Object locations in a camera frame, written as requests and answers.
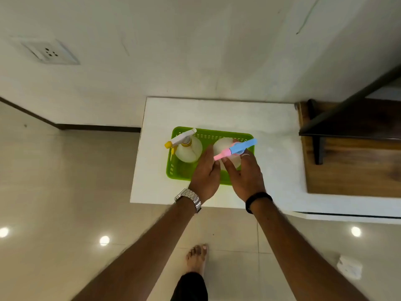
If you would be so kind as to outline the person's left forearm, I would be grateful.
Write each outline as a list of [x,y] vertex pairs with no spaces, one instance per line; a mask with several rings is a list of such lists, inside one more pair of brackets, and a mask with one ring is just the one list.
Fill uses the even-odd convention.
[[71,301],[146,301],[196,207],[180,198]]

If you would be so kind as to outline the white and yellow spray bottle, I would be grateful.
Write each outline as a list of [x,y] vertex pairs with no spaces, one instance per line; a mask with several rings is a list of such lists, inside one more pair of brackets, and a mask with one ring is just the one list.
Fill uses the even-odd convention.
[[195,136],[196,133],[196,128],[182,132],[167,141],[164,146],[171,150],[171,156],[176,156],[185,163],[194,163],[198,161],[203,152],[203,145]]

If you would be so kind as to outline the green plastic basket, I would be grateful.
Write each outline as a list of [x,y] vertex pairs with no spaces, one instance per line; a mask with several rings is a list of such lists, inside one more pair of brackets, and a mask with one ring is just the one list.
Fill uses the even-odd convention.
[[[177,137],[178,135],[185,133],[193,128],[185,127],[185,126],[177,126],[173,129],[171,137]],[[231,132],[231,131],[219,131],[219,130],[207,130],[207,129],[200,129],[196,128],[197,132],[191,136],[193,142],[191,146],[185,147],[182,145],[176,147],[168,147],[170,150],[168,153],[168,161],[166,167],[166,174],[170,179],[175,180],[184,180],[190,181],[192,179],[194,170],[198,164],[198,160],[194,160],[195,157],[200,157],[201,152],[198,152],[196,155],[192,154],[193,158],[187,162],[182,161],[178,158],[177,154],[180,155],[181,153],[186,151],[186,155],[188,156],[188,148],[202,148],[202,153],[205,149],[212,144],[214,148],[215,155],[220,153],[219,150],[223,150],[224,148],[228,147],[232,144],[233,139],[237,139],[240,142],[245,142],[254,137],[251,134],[247,133],[240,133],[240,132]],[[238,170],[241,169],[241,160],[239,156],[230,156],[229,159],[232,160],[232,163],[237,167]],[[229,175],[224,168],[223,163],[221,164],[221,176],[220,176],[220,184],[221,185],[232,185]]]

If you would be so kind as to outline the person's left hand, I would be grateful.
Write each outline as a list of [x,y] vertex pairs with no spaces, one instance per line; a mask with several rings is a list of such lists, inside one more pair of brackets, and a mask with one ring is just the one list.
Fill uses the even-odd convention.
[[202,205],[214,196],[220,185],[220,180],[213,180],[213,157],[213,145],[210,144],[200,156],[188,186],[199,196]]

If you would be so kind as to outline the white wall socket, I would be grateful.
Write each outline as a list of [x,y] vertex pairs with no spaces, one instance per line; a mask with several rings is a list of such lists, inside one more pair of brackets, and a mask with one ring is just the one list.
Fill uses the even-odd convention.
[[80,65],[78,58],[58,40],[21,40],[39,62],[46,65]]

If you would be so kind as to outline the black wristband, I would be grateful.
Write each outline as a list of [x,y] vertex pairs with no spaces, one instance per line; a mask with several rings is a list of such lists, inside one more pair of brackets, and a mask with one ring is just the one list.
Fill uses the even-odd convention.
[[253,202],[259,199],[268,199],[269,201],[273,202],[273,198],[266,192],[257,192],[253,195],[251,195],[246,201],[245,201],[245,209],[249,214],[253,214],[251,210],[251,205]]

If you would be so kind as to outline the person's bare foot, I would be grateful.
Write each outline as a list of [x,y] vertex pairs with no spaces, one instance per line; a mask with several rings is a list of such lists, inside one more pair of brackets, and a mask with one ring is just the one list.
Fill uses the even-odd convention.
[[186,273],[197,273],[203,277],[207,259],[208,244],[195,245],[186,255]]

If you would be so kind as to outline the pink and blue spray bottle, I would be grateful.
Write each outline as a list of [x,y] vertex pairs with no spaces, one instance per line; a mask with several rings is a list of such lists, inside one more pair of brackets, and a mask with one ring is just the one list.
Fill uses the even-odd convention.
[[234,167],[238,169],[241,165],[241,155],[245,153],[245,150],[257,144],[255,138],[247,141],[234,141],[233,138],[221,138],[216,141],[213,145],[214,161],[218,161],[221,164],[221,170],[225,171],[226,168],[222,162],[222,158],[228,158],[233,163]]

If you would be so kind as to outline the dark skirting board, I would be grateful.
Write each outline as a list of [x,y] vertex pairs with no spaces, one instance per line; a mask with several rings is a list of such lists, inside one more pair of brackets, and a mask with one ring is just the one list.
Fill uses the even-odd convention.
[[140,133],[141,132],[141,127],[58,124],[58,123],[52,122],[48,119],[45,119],[44,117],[39,116],[31,111],[28,111],[28,110],[24,109],[23,107],[18,106],[16,104],[4,99],[1,96],[0,96],[0,102],[18,110],[18,111],[21,111],[28,116],[34,117],[37,120],[45,122],[48,125],[51,125],[59,130],[109,131],[109,132],[128,132],[128,133]]

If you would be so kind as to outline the person's black trouser leg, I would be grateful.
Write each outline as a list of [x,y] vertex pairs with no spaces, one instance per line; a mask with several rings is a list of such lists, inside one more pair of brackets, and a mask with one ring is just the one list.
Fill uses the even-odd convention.
[[181,276],[170,301],[208,301],[203,276],[196,272],[188,272]]

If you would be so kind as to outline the person's right hand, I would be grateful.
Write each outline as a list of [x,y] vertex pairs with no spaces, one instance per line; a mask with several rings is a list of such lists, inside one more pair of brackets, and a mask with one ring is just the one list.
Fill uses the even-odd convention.
[[249,150],[241,155],[239,181],[231,182],[234,192],[245,202],[257,192],[266,192],[263,175],[255,156]]

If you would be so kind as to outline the silver metal wristwatch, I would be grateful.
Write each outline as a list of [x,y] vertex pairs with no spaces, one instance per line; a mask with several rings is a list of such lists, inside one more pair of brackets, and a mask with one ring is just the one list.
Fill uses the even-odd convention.
[[188,199],[190,199],[196,209],[196,214],[198,214],[200,212],[200,210],[202,209],[202,202],[200,201],[199,196],[193,192],[192,190],[188,189],[188,188],[184,188],[175,198],[174,201],[177,202],[179,201],[182,197],[186,197]]

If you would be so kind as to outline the person's right forearm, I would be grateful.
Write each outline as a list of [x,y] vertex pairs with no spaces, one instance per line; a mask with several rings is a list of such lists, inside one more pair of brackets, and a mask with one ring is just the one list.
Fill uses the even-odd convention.
[[272,200],[257,199],[250,210],[297,301],[369,301],[308,243]]

